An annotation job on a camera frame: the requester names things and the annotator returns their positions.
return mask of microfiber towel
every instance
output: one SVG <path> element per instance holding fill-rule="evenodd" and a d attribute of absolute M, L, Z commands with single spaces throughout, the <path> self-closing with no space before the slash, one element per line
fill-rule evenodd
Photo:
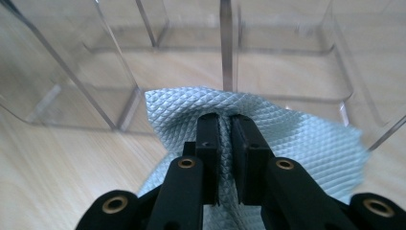
<path fill-rule="evenodd" d="M 348 203 L 351 190 L 362 181 L 368 153 L 360 143 L 361 132 L 303 112 L 288 110 L 264 98 L 213 90 L 182 87 L 146 92 L 147 116 L 168 150 L 138 193 L 162 184 L 169 163 L 181 156 L 184 143 L 195 141 L 197 118 L 217 113 L 220 125 L 220 206 L 204 207 L 204 229 L 264 229 L 260 207 L 238 204 L 232 175 L 230 116 L 250 117 L 275 155 L 296 160 L 325 192 Z"/>

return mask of clear plastic container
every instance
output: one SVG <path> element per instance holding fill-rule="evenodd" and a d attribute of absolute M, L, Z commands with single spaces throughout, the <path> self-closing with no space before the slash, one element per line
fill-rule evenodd
<path fill-rule="evenodd" d="M 244 3 L 236 91 L 358 127 L 371 150 L 404 124 L 404 1 Z"/>
<path fill-rule="evenodd" d="M 144 91 L 197 85 L 358 127 L 371 150 L 406 120 L 405 1 L 17 2 L 0 100 L 26 122 L 151 133 Z"/>
<path fill-rule="evenodd" d="M 139 88 L 98 4 L 17 3 L 0 5 L 0 104 L 30 124 L 122 128 Z"/>

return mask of screw hole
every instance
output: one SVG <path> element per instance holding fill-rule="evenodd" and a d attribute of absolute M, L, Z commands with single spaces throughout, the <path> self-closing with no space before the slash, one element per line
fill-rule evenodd
<path fill-rule="evenodd" d="M 122 209 L 126 207 L 127 203 L 128 199 L 125 196 L 123 195 L 114 196 L 105 201 L 105 203 L 102 206 L 102 210 L 106 214 L 115 214 L 122 211 Z"/>
<path fill-rule="evenodd" d="M 380 200 L 369 198 L 365 199 L 363 204 L 368 210 L 381 217 L 391 218 L 395 215 L 394 209 Z"/>
<path fill-rule="evenodd" d="M 277 166 L 283 170 L 292 170 L 295 167 L 295 165 L 288 160 L 277 161 Z"/>
<path fill-rule="evenodd" d="M 175 221 L 169 221 L 165 224 L 164 227 L 165 230 L 178 230 L 180 229 L 180 225 L 178 222 Z"/>
<path fill-rule="evenodd" d="M 178 161 L 178 166 L 182 169 L 192 168 L 195 162 L 192 159 L 182 159 Z"/>

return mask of black plastic linkage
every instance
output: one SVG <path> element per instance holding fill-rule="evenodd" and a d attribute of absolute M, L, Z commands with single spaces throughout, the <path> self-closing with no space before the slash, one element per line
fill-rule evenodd
<path fill-rule="evenodd" d="M 266 180 L 272 196 L 261 211 L 266 229 L 357 229 L 298 162 L 270 159 Z"/>
<path fill-rule="evenodd" d="M 238 202 L 261 205 L 266 191 L 266 166 L 274 153 L 249 117 L 232 117 L 231 138 Z"/>
<path fill-rule="evenodd" d="M 202 228 L 203 163 L 195 156 L 178 157 L 169 165 L 147 230 Z"/>
<path fill-rule="evenodd" d="M 81 218 L 77 230 L 128 230 L 140 228 L 139 200 L 126 191 L 100 196 Z"/>
<path fill-rule="evenodd" d="M 209 113 L 197 120 L 195 153 L 204 164 L 204 204 L 218 203 L 220 135 L 217 119 L 217 114 Z"/>
<path fill-rule="evenodd" d="M 161 186 L 139 198 L 125 191 L 102 195 L 77 230 L 202 229 L 203 205 L 218 202 L 217 117 L 198 119 L 196 142 L 185 143 Z M 406 229 L 406 212 L 389 199 L 360 194 L 347 205 L 329 197 L 298 162 L 275 157 L 250 118 L 236 115 L 231 121 L 238 200 L 262 207 L 266 229 Z"/>
<path fill-rule="evenodd" d="M 406 229 L 406 212 L 380 195 L 369 193 L 354 195 L 351 198 L 349 214 L 359 229 Z"/>

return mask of textured fabric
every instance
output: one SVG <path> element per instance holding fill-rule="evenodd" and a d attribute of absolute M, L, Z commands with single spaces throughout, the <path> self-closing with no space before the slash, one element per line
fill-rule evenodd
<path fill-rule="evenodd" d="M 195 141 L 197 118 L 212 112 L 220 116 L 220 206 L 205 206 L 204 229 L 264 229 L 259 207 L 237 204 L 231 115 L 253 119 L 275 155 L 301 163 L 330 196 L 349 202 L 351 189 L 362 180 L 368 153 L 360 144 L 360 131 L 353 127 L 283 109 L 259 96 L 204 87 L 148 91 L 146 98 L 148 119 L 169 154 L 146 181 L 140 196 L 160 185 L 170 161 L 182 154 L 184 143 Z"/>

